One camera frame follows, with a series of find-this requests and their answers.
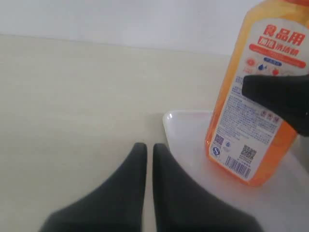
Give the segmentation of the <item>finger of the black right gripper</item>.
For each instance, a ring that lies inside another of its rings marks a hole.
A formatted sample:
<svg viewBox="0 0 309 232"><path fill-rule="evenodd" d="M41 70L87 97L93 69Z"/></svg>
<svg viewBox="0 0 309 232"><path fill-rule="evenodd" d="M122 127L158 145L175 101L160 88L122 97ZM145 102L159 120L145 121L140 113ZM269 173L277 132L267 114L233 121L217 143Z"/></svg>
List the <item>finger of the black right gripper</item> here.
<svg viewBox="0 0 309 232"><path fill-rule="evenodd" d="M247 75L242 95L285 120L298 134L309 135L309 75Z"/></svg>

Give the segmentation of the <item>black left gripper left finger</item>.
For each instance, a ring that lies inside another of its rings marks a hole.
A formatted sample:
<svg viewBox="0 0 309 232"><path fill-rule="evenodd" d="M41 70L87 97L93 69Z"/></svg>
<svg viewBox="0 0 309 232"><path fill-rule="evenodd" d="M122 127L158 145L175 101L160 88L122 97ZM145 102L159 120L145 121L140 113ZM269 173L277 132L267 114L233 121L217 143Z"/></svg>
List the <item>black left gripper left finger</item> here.
<svg viewBox="0 0 309 232"><path fill-rule="evenodd" d="M117 170L80 200L53 212L42 232L140 232L147 146L135 143Z"/></svg>

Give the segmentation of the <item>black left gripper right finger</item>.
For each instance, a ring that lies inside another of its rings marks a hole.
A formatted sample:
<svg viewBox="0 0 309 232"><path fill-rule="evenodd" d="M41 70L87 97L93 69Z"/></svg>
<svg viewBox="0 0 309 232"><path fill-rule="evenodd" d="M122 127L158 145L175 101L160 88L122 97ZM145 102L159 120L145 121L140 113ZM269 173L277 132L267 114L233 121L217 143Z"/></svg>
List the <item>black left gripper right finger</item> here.
<svg viewBox="0 0 309 232"><path fill-rule="evenodd" d="M159 232L260 232L251 215L208 193L165 144L153 147L153 197Z"/></svg>

